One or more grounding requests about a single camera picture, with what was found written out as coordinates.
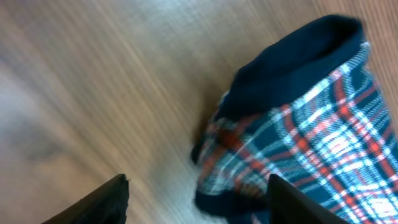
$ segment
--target cloth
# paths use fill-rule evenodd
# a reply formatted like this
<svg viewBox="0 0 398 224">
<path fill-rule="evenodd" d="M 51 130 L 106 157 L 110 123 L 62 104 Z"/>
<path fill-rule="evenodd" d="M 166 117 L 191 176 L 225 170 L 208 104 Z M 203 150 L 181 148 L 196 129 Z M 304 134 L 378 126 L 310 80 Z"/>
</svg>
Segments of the cloth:
<svg viewBox="0 0 398 224">
<path fill-rule="evenodd" d="M 200 210 L 267 223 L 277 174 L 349 223 L 398 223 L 397 142 L 363 40 L 357 19 L 326 16 L 239 70 L 192 151 Z"/>
</svg>

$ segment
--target plaid fabric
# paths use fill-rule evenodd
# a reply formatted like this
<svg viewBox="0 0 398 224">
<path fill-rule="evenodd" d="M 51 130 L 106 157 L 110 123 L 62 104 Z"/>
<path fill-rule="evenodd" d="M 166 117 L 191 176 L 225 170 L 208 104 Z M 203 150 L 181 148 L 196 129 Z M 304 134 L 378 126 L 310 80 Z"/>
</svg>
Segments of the plaid fabric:
<svg viewBox="0 0 398 224">
<path fill-rule="evenodd" d="M 396 139 L 364 67 L 368 52 L 369 44 L 361 44 L 357 55 L 292 103 L 210 123 L 198 191 L 261 197 L 277 174 L 347 222 L 398 223 Z"/>
</svg>

